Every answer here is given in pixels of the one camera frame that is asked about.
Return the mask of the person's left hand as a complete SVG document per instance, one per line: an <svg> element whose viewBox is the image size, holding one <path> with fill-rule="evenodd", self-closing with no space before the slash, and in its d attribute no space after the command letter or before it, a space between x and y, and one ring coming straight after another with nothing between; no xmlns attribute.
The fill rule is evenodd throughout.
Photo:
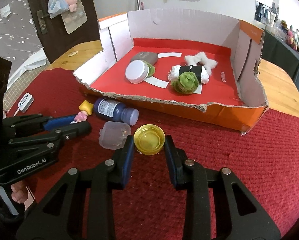
<svg viewBox="0 0 299 240"><path fill-rule="evenodd" d="M11 197L15 202L24 204L24 202L26 202L26 200L28 199L28 191L23 181L19 181L11 185L11 190Z"/></svg>

